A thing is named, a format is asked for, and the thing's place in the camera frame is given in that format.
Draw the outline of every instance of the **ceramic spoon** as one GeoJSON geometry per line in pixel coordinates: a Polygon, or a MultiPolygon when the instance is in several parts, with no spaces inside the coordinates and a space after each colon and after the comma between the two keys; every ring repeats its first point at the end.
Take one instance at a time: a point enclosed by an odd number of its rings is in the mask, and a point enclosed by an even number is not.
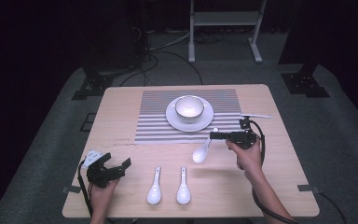
{"type": "Polygon", "coordinates": [[[186,204],[190,202],[190,191],[188,191],[188,187],[186,184],[186,167],[182,166],[182,183],[180,184],[180,188],[178,190],[178,194],[176,195],[176,199],[181,204],[186,204]]]}
{"type": "MultiPolygon", "coordinates": [[[[216,133],[219,131],[218,128],[213,128],[212,132],[216,133]]],[[[208,147],[209,144],[211,144],[211,138],[208,137],[208,139],[205,141],[205,143],[200,146],[197,150],[193,153],[193,161],[194,162],[202,162],[206,158],[206,154],[208,153],[208,147]]]]}
{"type": "Polygon", "coordinates": [[[152,188],[149,190],[149,193],[147,194],[147,202],[151,204],[156,204],[161,199],[161,191],[159,190],[159,184],[158,184],[160,170],[161,170],[160,166],[156,167],[155,180],[152,188]]]}

